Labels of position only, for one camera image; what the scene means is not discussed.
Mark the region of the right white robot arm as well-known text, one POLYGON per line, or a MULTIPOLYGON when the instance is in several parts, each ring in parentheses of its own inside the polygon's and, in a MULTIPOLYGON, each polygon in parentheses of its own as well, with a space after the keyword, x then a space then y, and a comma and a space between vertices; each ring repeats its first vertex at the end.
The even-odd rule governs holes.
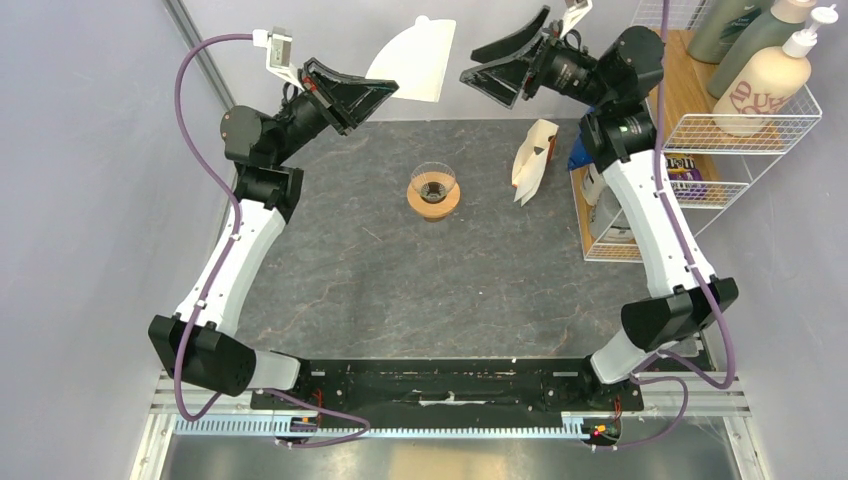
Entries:
POLYGON ((713 325, 726 332, 724 313, 739 290, 698 249, 668 177, 662 117, 647 108, 650 94, 664 93, 662 37, 631 26, 593 57, 576 31, 590 7, 571 1, 554 22, 542 7, 518 31, 474 49, 460 79, 508 108, 541 88, 587 107, 581 142, 623 209, 649 289, 647 299, 623 306, 620 330, 582 367, 579 400, 601 409, 616 398, 618 384, 655 358, 671 357, 673 345, 713 325))

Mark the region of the single white coffee filter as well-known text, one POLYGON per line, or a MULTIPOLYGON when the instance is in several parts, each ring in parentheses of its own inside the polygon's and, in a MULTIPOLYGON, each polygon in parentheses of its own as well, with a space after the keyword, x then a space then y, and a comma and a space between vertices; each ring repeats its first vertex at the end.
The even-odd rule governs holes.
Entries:
POLYGON ((427 103, 440 100, 457 22, 418 16, 377 53, 366 78, 392 80, 393 98, 427 103))

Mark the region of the clear glass dripper cone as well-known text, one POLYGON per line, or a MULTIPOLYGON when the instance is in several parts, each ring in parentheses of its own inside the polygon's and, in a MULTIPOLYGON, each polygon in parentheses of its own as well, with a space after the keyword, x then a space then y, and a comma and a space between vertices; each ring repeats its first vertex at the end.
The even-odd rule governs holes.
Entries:
POLYGON ((413 170, 411 186, 426 203, 440 203, 456 186, 456 174, 447 164, 425 162, 413 170))

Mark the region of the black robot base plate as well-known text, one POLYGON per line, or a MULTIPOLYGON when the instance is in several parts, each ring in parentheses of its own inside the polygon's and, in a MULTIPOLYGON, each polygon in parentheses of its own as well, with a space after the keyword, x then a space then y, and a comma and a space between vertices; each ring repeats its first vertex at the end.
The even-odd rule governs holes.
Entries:
POLYGON ((580 358, 310 360, 290 394, 374 429, 555 427, 564 412, 644 409, 638 386, 602 385, 580 358))

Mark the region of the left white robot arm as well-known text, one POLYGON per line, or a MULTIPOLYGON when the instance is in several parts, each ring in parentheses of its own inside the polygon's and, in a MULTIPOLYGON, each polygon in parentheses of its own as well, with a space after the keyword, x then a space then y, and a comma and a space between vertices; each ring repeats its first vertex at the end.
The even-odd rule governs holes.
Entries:
POLYGON ((298 358, 260 352, 236 340, 247 293, 270 247, 300 200, 304 172, 285 161, 327 128, 351 133, 399 88, 394 80, 337 72, 316 59, 298 70, 302 91, 274 114, 236 105, 220 122, 237 179, 227 222, 194 290, 169 316, 157 315, 148 336, 176 384, 239 396, 275 389, 290 408, 314 393, 298 358))

